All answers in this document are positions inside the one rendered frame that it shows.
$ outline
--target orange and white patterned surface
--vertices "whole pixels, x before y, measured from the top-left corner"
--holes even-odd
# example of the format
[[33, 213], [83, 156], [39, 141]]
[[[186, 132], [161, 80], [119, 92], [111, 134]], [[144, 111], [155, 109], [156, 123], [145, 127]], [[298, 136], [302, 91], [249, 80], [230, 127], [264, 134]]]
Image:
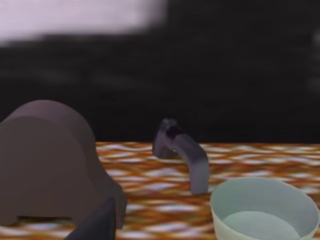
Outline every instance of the orange and white patterned surface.
[[[100, 161], [128, 196], [117, 240], [216, 240], [210, 194], [193, 196], [183, 159], [157, 159], [150, 143], [96, 144]], [[202, 144], [209, 157], [209, 191], [243, 176], [277, 178], [309, 194], [320, 207], [320, 145]], [[0, 227], [0, 240], [62, 240], [74, 225], [67, 219], [21, 219]], [[320, 230], [314, 240], [320, 240]]]

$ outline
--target black background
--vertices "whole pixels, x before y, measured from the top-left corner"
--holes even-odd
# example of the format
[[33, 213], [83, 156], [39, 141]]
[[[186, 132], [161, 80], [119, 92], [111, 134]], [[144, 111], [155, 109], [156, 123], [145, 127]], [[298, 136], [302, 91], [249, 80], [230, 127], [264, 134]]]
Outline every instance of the black background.
[[199, 142], [320, 143], [317, 5], [172, 0], [144, 34], [13, 43], [0, 49], [0, 119], [51, 99], [97, 141], [150, 142], [173, 117]]

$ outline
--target marble surface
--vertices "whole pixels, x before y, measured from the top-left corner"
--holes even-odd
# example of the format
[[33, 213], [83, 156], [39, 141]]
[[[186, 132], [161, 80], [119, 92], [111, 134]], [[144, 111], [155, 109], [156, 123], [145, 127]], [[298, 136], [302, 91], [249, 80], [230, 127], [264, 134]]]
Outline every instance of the marble surface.
[[[210, 194], [192, 196], [182, 159], [157, 159], [150, 143], [98, 142], [100, 161], [128, 196], [125, 224], [117, 240], [216, 240]], [[241, 176], [280, 179], [320, 206], [320, 145], [202, 144], [211, 176], [210, 192]], [[0, 227], [1, 240], [62, 240], [74, 225], [67, 219], [24, 218]], [[320, 230], [314, 240], [320, 240]]]

